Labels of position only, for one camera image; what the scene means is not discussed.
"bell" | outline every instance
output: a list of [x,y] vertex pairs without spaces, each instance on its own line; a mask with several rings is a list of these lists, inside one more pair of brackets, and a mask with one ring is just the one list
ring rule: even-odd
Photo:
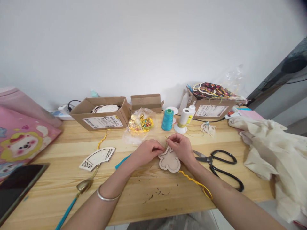
[[77,189],[81,194],[85,193],[93,184],[93,178],[88,178],[77,185]]

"scissors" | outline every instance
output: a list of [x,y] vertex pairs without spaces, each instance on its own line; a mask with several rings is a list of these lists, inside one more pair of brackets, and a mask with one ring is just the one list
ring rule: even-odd
[[[232,174],[230,174],[230,173],[228,173],[228,172],[225,172],[225,171],[223,171],[223,170],[221,170],[221,169],[216,168],[216,167],[213,165],[213,163],[212,163],[212,162],[213,162],[213,159],[216,159],[216,160],[223,161],[223,162],[228,163],[228,164],[231,164],[231,165],[235,165],[235,164],[237,163],[237,159],[236,159],[232,154],[230,154],[229,152],[226,152],[226,151],[224,151],[224,150],[215,150],[215,151],[213,151],[213,152],[210,154],[209,157],[206,157],[205,155],[203,155],[202,153],[200,153],[200,152],[198,152],[198,151],[193,150],[193,152],[196,153],[198,156],[200,156],[200,157],[195,157],[196,160],[201,161],[201,162],[207,162],[207,163],[209,163],[210,169],[211,169],[211,171],[214,173],[214,175],[216,175],[217,177],[219,177],[218,174],[215,172],[215,171],[218,171],[218,172],[221,172],[221,173],[223,173],[223,174],[225,174],[225,175],[227,175],[227,176],[230,176],[231,178],[235,179],[235,180],[239,183],[240,188],[237,188],[237,190],[238,190],[239,192],[242,192],[242,191],[244,190],[244,185],[243,185],[242,181],[240,181],[239,178],[235,177],[234,175],[232,175]],[[230,157],[232,158],[233,161],[224,160],[224,159],[222,159],[222,158],[219,158],[219,157],[214,156],[214,155],[215,155],[216,153],[218,153],[218,152],[222,152],[222,153],[227,154],[228,156],[230,156]]]

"fan-shaped wooden piece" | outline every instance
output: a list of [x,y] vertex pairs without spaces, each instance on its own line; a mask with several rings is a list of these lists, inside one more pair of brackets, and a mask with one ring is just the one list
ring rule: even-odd
[[87,171],[93,171],[93,169],[103,163],[110,160],[112,154],[115,152],[115,148],[106,147],[99,149],[89,155],[79,166],[79,168],[85,169]]

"thread spool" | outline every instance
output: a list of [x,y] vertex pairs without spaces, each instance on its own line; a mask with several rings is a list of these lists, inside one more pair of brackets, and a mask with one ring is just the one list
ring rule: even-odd
[[173,118],[174,118],[174,111],[171,109],[166,109],[164,112],[164,117],[162,121],[162,129],[164,131],[170,131],[172,129]]
[[180,120],[174,125],[174,130],[177,133],[184,134],[187,131],[186,123],[188,122],[190,111],[188,109],[183,109],[181,113]]
[[171,109],[172,111],[174,111],[174,117],[173,117],[173,124],[176,123],[176,118],[175,118],[175,114],[178,113],[178,109],[176,107],[167,107],[166,109]]

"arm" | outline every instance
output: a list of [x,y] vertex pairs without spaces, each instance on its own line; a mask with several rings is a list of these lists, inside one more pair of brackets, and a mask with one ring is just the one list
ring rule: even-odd
[[[144,141],[124,161],[120,167],[103,183],[99,193],[107,199],[113,199],[121,194],[131,174],[138,167],[147,164],[165,149],[155,140]],[[101,230],[108,225],[118,199],[114,201],[101,200],[95,191],[90,198],[69,219],[62,230],[91,229]]]
[[234,229],[284,229],[257,204],[203,167],[195,159],[189,138],[174,134],[167,143],[196,180],[209,189],[214,204]]

